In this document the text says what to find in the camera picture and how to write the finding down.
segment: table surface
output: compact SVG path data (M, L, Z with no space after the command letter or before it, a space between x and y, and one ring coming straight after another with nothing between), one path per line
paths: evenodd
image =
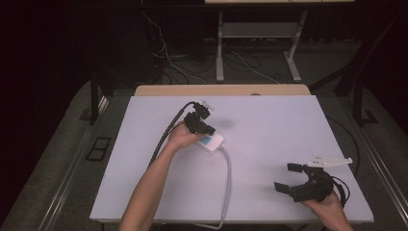
M301 85L293 87L299 88L299 92L304 90ZM216 108L206 121L224 136L232 162L232 191L225 222L317 221L309 209L273 189L274 181L290 186L307 181L304 173L288 172L287 163L307 163L313 153L343 157L313 95L248 96L231 95L233 93L227 91L230 95L141 96L146 88L138 88L129 103L91 219L120 220L168 123L187 102L205 100ZM165 88L158 86L151 90L154 89ZM178 92L177 87L170 89L173 94ZM197 90L197 86L187 89ZM370 207L349 167L331 167L326 171L350 187L351 197L344 209L350 221L372 221ZM211 155L196 145L180 151L171 164L155 222L217 222L225 194L226 173L226 160L220 153Z

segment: forearm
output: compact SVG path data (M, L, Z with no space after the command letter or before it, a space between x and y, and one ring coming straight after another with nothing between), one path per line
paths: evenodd
M155 162L138 182L128 207L124 212L119 230L148 230L159 207L167 173L177 148L167 144Z
M344 214L338 215L337 217L320 214L318 218L330 231L353 231L353 228Z

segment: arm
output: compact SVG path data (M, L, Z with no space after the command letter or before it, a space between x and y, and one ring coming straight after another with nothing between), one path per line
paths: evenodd
M306 200L301 203L309 207L312 212L318 216L321 223L329 230L353 230L345 216L340 199L334 191L320 203L315 200Z
M178 150L201 137L202 135L191 134L185 124L174 128L158 158L136 185L120 221L120 231L149 230L159 207L171 160Z

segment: black cable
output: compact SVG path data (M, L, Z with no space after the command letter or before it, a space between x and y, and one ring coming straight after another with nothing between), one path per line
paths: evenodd
M229 59L231 62L233 62L233 63L235 63L235 64L238 64L238 65L241 65L241 66L244 66L244 67L249 67L249 68L255 69L255 68L258 68L258 67L261 66L261 62L259 61L259 59L258 59L256 56L253 56L253 55L250 56L250 57L253 57L253 58L255 59L255 61L257 62L256 65L250 64L249 61L245 61L246 64L244 64L244 63L242 62L242 60L240 59L240 57L238 57L237 55L234 55L234 56L233 56L233 57L239 58L237 61L234 60L234 59L229 58L229 57L226 56L226 55L229 55L229 54L228 54L228 53L224 53L224 54L223 54L223 57L226 57L226 58Z
M172 84L172 83L171 83L171 79L172 79L172 80L174 80L175 82L177 82L177 84L179 84L179 85L184 85L184 84L182 84L175 76L173 76L171 73L167 73L167 72L164 72L164 71L163 71L163 74L164 74L168 79L170 79L170 84Z
M302 226L300 226L298 229L296 229L296 231L301 231L305 228L307 228L309 226L309 224L303 224Z
M175 65L177 65L178 67L180 67L180 68L186 70L189 74L201 74L201 73L208 72L208 71L211 69L211 67L213 67L213 65L214 65L215 62L216 62L216 57L214 57L214 58L211 60L211 63L210 63L210 65L209 65L207 68L202 69L202 70L194 70L194 71L192 71L192 70L189 70L189 69L185 68L184 66L182 66L182 65L180 65L180 64L177 64L176 61L173 61L173 63L174 63Z
M176 121L180 118L180 116L183 114L184 110L186 110L187 107L189 107L189 105L191 104L195 104L195 102L189 102L187 103L179 112L178 114L174 117L174 119L170 122L170 124L168 124L165 132L163 133L162 137L159 140L159 143L156 146L156 149L152 155L152 158L150 159L149 165L148 167L151 166L151 164L153 164L153 162L156 160L157 155L159 154L159 150L162 147L163 142L165 141L165 139L168 136L168 133L170 132L171 128L174 126L174 124L176 123Z
M359 171L359 169L360 169L360 162L361 162L360 148L359 148L359 146L358 146L358 143L357 143L356 139L355 139L354 136L350 133L350 131L348 131L339 121L337 121L336 119L334 119L334 118L332 118L332 117L330 117L330 116L327 116L327 115L326 115L326 118L328 118L328 119L332 120L333 122L337 123L337 124L338 124L340 127L342 127L342 128L348 133L348 135L353 139L354 145L356 146L356 154L357 154L357 158L356 158L356 159L357 159L357 163L356 163L356 168L354 169L353 175L354 175L354 177L356 177L357 174L358 174L358 171Z
M237 38L226 38L226 42L222 44L224 46L225 50L226 49L247 49L247 44L255 43L255 45L251 48L252 50L255 50L258 48L258 46L265 42L265 38L243 38L237 41Z
M229 63L229 61L228 60L230 60L227 56L224 56L224 55L222 55L222 60L227 64L227 65L229 65L229 67L231 67L233 70L236 70L236 71L238 71L238 72L251 72L251 70L250 69L248 69L248 67L246 66L246 70L240 70L240 69L237 69L237 68L235 68L235 67L233 67L230 63Z
M170 135L170 133L176 128L176 127L178 127L178 126L180 126L180 125L182 125L184 123L184 121L181 121L179 124L177 124L177 125L175 125L175 126L173 126L172 128L171 128L171 130L170 131L168 131L168 134L167 135Z
M166 73L164 73L164 75L168 78L169 83L172 85L173 82L171 81L171 77L170 77L168 74L166 74Z
M177 68L174 68L174 67L169 66L169 65L166 66L166 68L169 68L169 69L172 69L172 70L176 70L178 73L180 73L180 74L183 75L183 77L186 79L187 84L188 84L188 85L190 84L189 77L188 77L185 73L183 73L182 71L178 70Z
M342 184L345 186L345 188L347 189L347 197L345 198L344 204L346 204L346 202L348 201L348 199L350 198L350 188L348 187L348 185L341 179L337 178L336 176L331 176L333 179L336 179L340 182L342 182Z

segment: wire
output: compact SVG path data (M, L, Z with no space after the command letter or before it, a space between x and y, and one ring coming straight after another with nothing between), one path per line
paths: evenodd
M258 74L258 75L260 75L260 76L262 76L262 77L265 77L265 78L267 78L267 79L269 79L269 80L275 82L276 84L279 84L279 85L280 85L280 83L277 82L276 80L274 80L274 79L272 79L272 78L270 78L270 77L267 77L266 75L261 74L261 73L259 73L258 71L254 70L252 67L250 67L250 65L248 65L248 63L247 63L239 54L237 54L237 53L235 53L235 52L232 52L232 53L233 53L234 55L238 56L238 58L240 58L240 59L242 60L242 62L243 62L250 70L252 70L252 72L254 72L255 74Z
M231 159L229 157L228 151L225 149L225 145L222 144L221 148L219 150L221 150L222 153L224 153L224 156L225 156L225 158L227 160L227 165L228 165L227 192L225 194L224 206L222 208L221 221L219 222L218 226L212 226L212 225L207 225L207 224L199 224L199 223L194 224L196 226L215 229L215 230L219 230L222 227L222 224L224 223L224 220L225 220L225 215L227 213L227 208L228 208L228 203L229 203L229 196L230 196L230 193L231 193L231 178L232 178L232 176L231 176L232 175L231 174Z
M184 85L184 84L182 84L174 75L172 75L172 74L174 74L174 73L165 72L164 70L162 70L162 72L163 72L163 74L164 74L166 77L171 78L172 80L174 80L175 82L177 82L178 85ZM189 82L189 79L187 79L186 76L184 76L184 77L186 78L187 84L189 84L189 83L190 83L190 82Z
M173 84L173 81L171 80L171 79L172 79L171 76L168 75L168 74L165 74L165 76L167 76L169 83L172 85L172 84Z
M305 228L307 228L310 224L303 224L302 226L300 226L299 228L296 229L296 231L301 231Z
M150 19L146 14L144 14L144 13L142 13L142 14L143 14L143 16L144 16L149 22L151 22L153 25L155 25L155 26L159 29L159 35L160 35L161 41L162 41L162 43L163 43L163 48L159 51L159 53L165 51L165 55L166 55L166 58L167 58L168 62L169 62L172 66L174 66L178 71L180 71L182 74L184 74L184 75L186 75L186 76L188 76L188 77L190 77L190 78L192 78L192 79L199 80L199 81L201 81L203 84L207 84L207 82L206 82L203 78L201 78L201 77L194 77L194 76L192 76L192 75L190 75L190 74L188 74L188 73L185 73L183 70L181 70L179 67L177 67L177 65L175 65L175 64L171 61L170 57L168 56L167 44L166 44L166 42L165 42L165 39L163 38L162 28L161 28L158 24L156 24L152 19ZM152 53L152 55L154 55L154 56L156 56L156 57L158 57L158 58L161 58L161 56L159 56L159 55L157 55L157 54Z
M167 68L169 68L169 69L173 69L173 70L176 70L177 72L179 72L176 68L174 68L174 67L171 67L171 66L166 66ZM187 81L187 84L189 85L190 84L190 81L189 81L189 78L187 77L187 75L184 73L184 72L181 72L181 74L183 75L183 77L186 79L186 81Z
M179 64L175 64L175 65L177 65L177 66L179 66L180 68L186 70L186 71L187 71L188 73L190 73L190 74L200 74L200 73L205 73L205 72L209 71L209 70L211 69L211 67L213 67L213 65L214 65L215 62L216 62L216 57L214 57L214 58L211 60L211 63L210 63L210 65L209 65L207 68L202 69L202 70L195 70L195 71L189 70L189 69L187 69L187 68L185 68L185 67L183 67L183 66L181 66L181 65L179 65Z
M357 143L356 139L355 139L354 136L350 133L350 131L348 131L339 121L337 121L336 119L334 119L334 118L332 118L332 117L330 117L330 116L327 116L327 115L326 115L326 118L328 118L328 119L332 120L333 122L337 123L341 128L343 128L343 129L348 133L348 135L349 135L349 136L351 137L351 139L353 140L354 145L355 145L355 147L356 147L356 154L357 154L356 168L354 169L354 172L353 172L354 177L356 177L357 174L358 174L358 171L359 171L359 169L360 169L360 162L361 162L360 148L359 148L359 146L358 146L358 143Z
M252 65L252 64L250 64L248 61L245 61L245 62L243 62L243 64L242 64L242 59L241 60L238 60L238 61L235 61L235 60L233 60L233 59L230 59L230 58L228 58L228 59L230 59L231 60L231 62L233 62L233 63L235 63L235 64L238 64L238 65L241 65L241 66L243 66L243 67L251 67L251 68L258 68L258 67L260 67L261 66L261 62L259 61L259 59L256 57L256 56L254 56L254 55L250 55L250 56L246 56L246 57L251 57L251 58L253 58L255 61L256 61L256 65Z
M170 134L176 127L178 127L178 126L180 126L180 125L182 125L184 123L184 121L181 121L179 124L177 124L177 125L175 125L174 127L172 127L171 128L171 130L170 131L168 131L168 133L167 134Z
M189 105L194 104L195 102L189 102L187 103L182 109L180 109L180 111L178 112L178 114L174 117L174 119L170 122L170 124L168 124L165 132L162 134L162 137L159 140L159 143L156 146L156 149L152 155L152 158L150 159L149 165L147 166L147 168L149 168L153 162L156 160L157 155L159 154L159 150L162 147L163 142L165 141L165 139L168 136L169 131L171 130L171 128L174 126L174 124L176 123L177 119L179 119L179 117L183 114L184 110L186 110L187 107L189 107Z
M168 62L169 62L172 66L174 66L174 68L176 68L178 71L180 71L182 74L184 74L184 75L186 75L186 76L188 76L188 77L190 77L190 78L192 78L192 79L199 80L199 81L201 81L203 84L207 84L207 82L206 82L203 78L201 78L201 77L194 77L194 76L192 76L192 75L190 75L190 74L188 74L188 73L185 73L183 70L181 70L179 67L177 67L177 65L175 65L175 64L171 61L170 57L168 56L167 45L166 45L166 44L165 44L165 54L166 54L166 57L167 57Z
M234 69L234 70L236 70L236 71L238 71L238 72L251 72L250 69L241 70L241 69L237 69L236 67L232 66L232 65L230 64L230 62L232 62L232 60L231 60L228 56L226 56L226 55L224 55L224 54L222 54L222 60L223 60L227 65L229 65L232 69Z
M344 204L346 204L346 202L348 201L348 199L350 198L350 188L348 187L348 185L341 179L337 178L336 176L331 176L333 179L336 179L340 182L342 182L342 184L347 188L347 198L345 199Z

